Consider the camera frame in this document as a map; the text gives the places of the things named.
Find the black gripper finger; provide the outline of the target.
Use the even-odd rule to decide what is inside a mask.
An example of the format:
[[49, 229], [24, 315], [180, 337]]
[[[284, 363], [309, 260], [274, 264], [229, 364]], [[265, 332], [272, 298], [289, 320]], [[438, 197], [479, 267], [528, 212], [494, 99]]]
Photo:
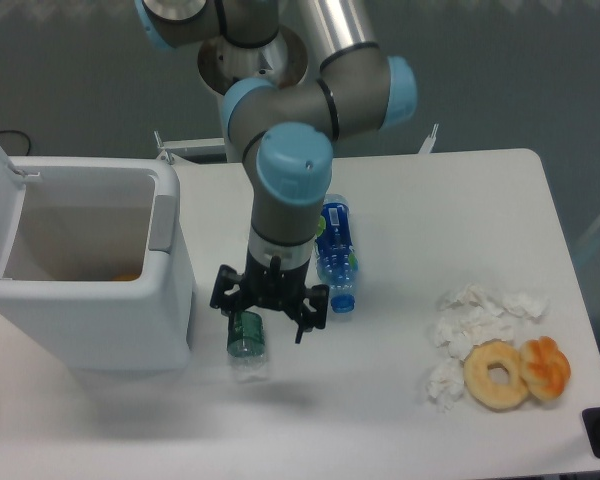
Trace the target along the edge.
[[325, 284], [303, 287], [292, 309], [292, 320], [297, 325], [295, 343], [300, 344], [303, 335], [313, 329], [323, 330], [329, 307], [329, 287]]
[[238, 314], [245, 310], [242, 285], [244, 275], [229, 265], [219, 267], [212, 294], [210, 307], [219, 310], [227, 318], [227, 329], [232, 330]]

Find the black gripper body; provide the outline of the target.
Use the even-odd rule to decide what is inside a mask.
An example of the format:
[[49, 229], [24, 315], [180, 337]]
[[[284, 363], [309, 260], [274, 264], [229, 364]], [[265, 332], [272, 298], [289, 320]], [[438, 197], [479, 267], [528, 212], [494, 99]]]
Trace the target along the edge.
[[286, 315], [300, 315], [306, 298], [308, 267], [309, 261], [306, 261], [297, 268], [285, 270], [277, 256], [265, 266], [248, 251], [240, 281], [239, 309], [260, 307]]

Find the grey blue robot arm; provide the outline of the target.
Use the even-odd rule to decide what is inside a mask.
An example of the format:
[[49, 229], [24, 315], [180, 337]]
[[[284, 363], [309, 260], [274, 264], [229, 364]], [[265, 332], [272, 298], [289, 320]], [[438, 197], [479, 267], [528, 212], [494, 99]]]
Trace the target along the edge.
[[140, 1], [136, 10], [160, 46], [226, 45], [219, 63], [229, 84], [221, 121], [254, 198], [245, 270], [220, 267], [211, 307], [233, 329], [252, 307], [286, 314], [303, 333], [323, 328], [329, 290], [307, 287], [305, 280], [332, 178], [333, 144], [410, 119], [418, 101], [411, 67], [383, 54], [360, 1], [301, 3], [320, 75], [286, 88], [268, 73], [230, 64], [232, 58], [253, 61], [280, 38], [276, 2]]

